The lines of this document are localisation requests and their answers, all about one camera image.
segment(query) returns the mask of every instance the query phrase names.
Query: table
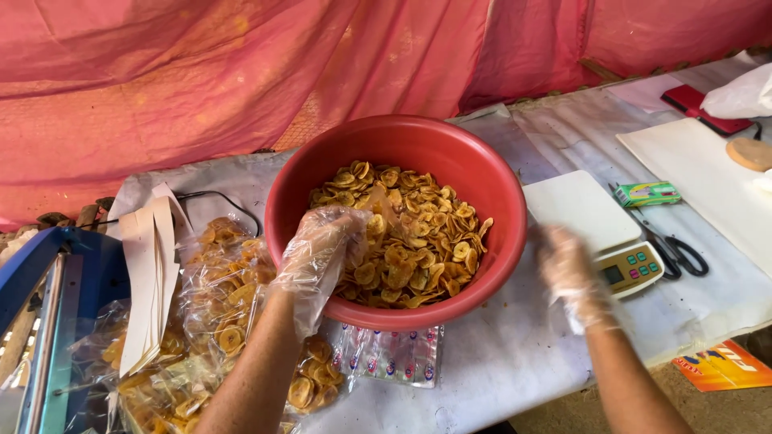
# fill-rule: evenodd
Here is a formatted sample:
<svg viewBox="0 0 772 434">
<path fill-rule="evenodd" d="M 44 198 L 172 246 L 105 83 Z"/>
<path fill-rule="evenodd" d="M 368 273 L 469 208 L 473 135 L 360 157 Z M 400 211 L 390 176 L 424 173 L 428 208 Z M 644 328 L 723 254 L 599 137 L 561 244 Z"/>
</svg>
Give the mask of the table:
<svg viewBox="0 0 772 434">
<path fill-rule="evenodd" d="M 706 92 L 751 68 L 728 59 L 675 75 Z M 615 134 L 681 117 L 674 110 L 646 114 L 599 88 L 509 109 L 496 105 L 449 121 L 491 144 L 526 183 L 583 169 L 605 185 L 655 179 Z M 772 121 L 764 123 L 764 138 L 770 141 Z M 239 155 L 133 175 L 121 187 L 110 218 L 142 206 L 161 181 L 177 192 L 218 190 L 262 218 L 270 184 L 290 155 Z M 244 219 L 221 198 L 194 201 L 185 203 L 194 227 L 227 213 Z M 660 280 L 621 303 L 622 322 L 648 366 L 772 320 L 769 276 L 688 204 L 651 208 L 646 215 L 652 222 L 700 251 L 711 272 L 704 278 Z M 110 228 L 108 235 L 116 231 Z M 559 305 L 549 305 L 535 270 L 529 242 L 501 291 L 486 305 L 445 325 L 439 387 L 423 390 L 359 380 L 336 405 L 305 419 L 303 432 L 475 432 L 583 388 L 593 378 L 584 337 L 571 333 Z"/>
</svg>

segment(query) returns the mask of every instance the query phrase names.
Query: digital kitchen scale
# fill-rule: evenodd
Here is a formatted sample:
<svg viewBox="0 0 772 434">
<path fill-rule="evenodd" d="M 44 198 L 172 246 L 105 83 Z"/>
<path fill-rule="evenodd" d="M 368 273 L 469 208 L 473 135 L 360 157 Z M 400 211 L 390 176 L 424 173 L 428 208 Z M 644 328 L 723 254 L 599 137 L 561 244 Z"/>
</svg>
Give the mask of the digital kitchen scale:
<svg viewBox="0 0 772 434">
<path fill-rule="evenodd" d="M 524 185 L 523 193 L 540 224 L 565 226 L 587 241 L 614 297 L 636 293 L 664 274 L 662 258 L 640 240 L 641 226 L 586 171 Z"/>
</svg>

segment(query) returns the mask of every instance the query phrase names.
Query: small box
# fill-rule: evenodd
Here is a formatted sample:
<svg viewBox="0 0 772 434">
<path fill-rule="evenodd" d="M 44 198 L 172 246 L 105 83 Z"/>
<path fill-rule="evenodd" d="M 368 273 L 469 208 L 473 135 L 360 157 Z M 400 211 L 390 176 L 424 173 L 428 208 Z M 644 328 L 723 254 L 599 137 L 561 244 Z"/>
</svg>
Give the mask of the small box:
<svg viewBox="0 0 772 434">
<path fill-rule="evenodd" d="M 678 190 L 667 181 L 619 185 L 614 194 L 624 207 L 676 203 L 681 199 Z"/>
</svg>

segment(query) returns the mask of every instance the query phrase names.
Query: smartphone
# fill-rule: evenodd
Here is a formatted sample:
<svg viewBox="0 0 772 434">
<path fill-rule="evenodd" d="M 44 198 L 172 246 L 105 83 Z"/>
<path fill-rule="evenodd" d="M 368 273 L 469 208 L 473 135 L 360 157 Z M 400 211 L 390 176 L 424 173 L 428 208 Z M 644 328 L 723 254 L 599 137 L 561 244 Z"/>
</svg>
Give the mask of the smartphone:
<svg viewBox="0 0 772 434">
<path fill-rule="evenodd" d="M 738 133 L 753 125 L 753 122 L 748 119 L 719 119 L 710 116 L 703 109 L 699 108 L 705 99 L 705 94 L 700 93 L 688 84 L 666 90 L 660 99 L 682 111 L 686 116 L 696 118 L 718 135 L 724 137 Z"/>
</svg>

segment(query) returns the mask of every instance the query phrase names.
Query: plastic glove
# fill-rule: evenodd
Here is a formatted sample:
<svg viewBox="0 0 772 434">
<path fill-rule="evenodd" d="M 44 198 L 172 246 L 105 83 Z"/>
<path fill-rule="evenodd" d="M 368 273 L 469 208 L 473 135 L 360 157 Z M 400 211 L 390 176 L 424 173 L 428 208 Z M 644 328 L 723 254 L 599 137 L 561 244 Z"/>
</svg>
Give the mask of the plastic glove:
<svg viewBox="0 0 772 434">
<path fill-rule="evenodd" d="M 287 245 L 269 292 L 295 293 L 295 331 L 302 340 L 317 332 L 322 309 L 345 266 L 367 252 L 365 230 L 373 213 L 330 205 L 308 211 Z"/>
<path fill-rule="evenodd" d="M 574 333 L 594 325 L 618 328 L 611 312 L 611 291 L 601 282 L 584 240 L 556 225 L 542 227 L 542 235 L 539 271 L 550 288 L 552 303 L 563 300 Z"/>
</svg>

